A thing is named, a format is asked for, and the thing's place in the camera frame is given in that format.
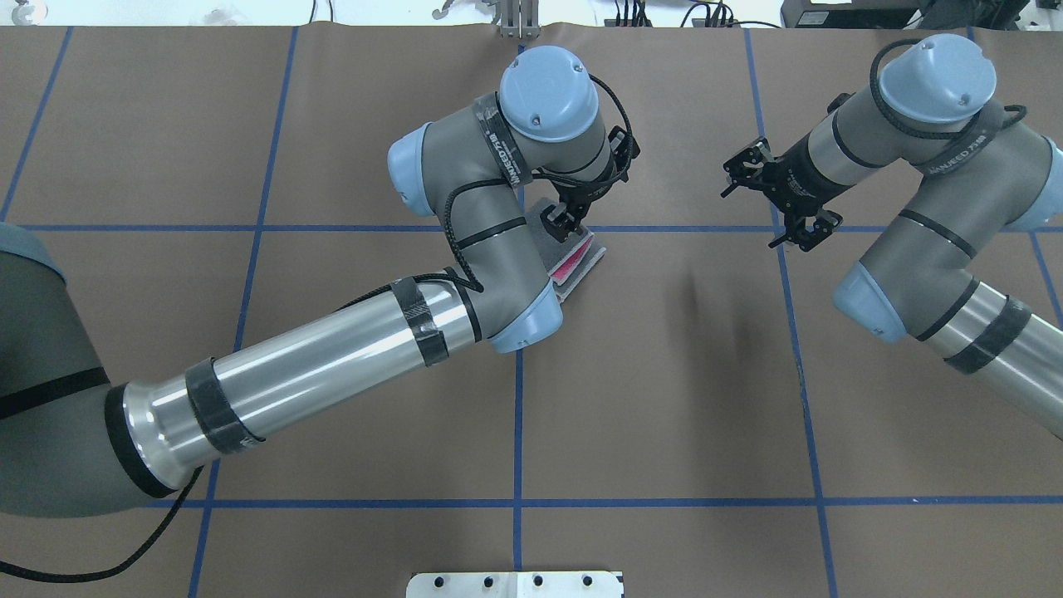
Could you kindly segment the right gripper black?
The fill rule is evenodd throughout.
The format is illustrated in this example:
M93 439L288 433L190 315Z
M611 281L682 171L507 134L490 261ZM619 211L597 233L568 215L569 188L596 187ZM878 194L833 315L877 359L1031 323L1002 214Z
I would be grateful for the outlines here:
M843 223L842 216L824 205L843 193L844 186L820 173L811 159L808 137L779 158L771 152L766 137L759 137L725 160L723 170L729 185L722 197L728 197L737 187L747 187L763 193L781 212L783 232L767 247L794 243L809 252Z

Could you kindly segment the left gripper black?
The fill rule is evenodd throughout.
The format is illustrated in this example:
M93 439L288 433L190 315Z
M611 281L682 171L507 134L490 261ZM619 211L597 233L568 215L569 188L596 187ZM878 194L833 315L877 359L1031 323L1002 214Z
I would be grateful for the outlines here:
M553 180L559 204L550 204L540 213L544 230L558 243L579 243L587 234L581 220L590 205L609 192L615 182L628 182L631 163L640 154L638 141L630 131L617 125L609 132L609 158L595 180L576 181L561 177Z

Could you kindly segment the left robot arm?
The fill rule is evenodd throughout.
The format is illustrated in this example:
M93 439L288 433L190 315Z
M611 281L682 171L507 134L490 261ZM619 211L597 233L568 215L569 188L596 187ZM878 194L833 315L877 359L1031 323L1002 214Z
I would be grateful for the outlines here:
M91 517L166 498L197 469L417 368L489 341L555 334L561 303L516 190L547 180L554 239L626 180L627 126L607 131L604 82L558 46L517 56L497 91L395 141L411 212L435 216L455 264L400 277L318 321L162 383L114 385L37 236L2 225L3 513Z

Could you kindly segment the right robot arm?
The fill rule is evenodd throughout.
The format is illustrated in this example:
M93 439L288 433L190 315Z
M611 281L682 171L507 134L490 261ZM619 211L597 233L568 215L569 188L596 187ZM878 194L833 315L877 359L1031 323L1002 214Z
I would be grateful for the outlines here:
M1061 331L968 270L996 234L1061 212L1060 146L996 86L966 37L900 39L796 144L777 156L761 137L723 170L730 189L763 193L781 212L773 247L808 252L842 223L828 201L896 160L914 167L915 195L836 288L836 309L885 343L915 338L1061 435Z

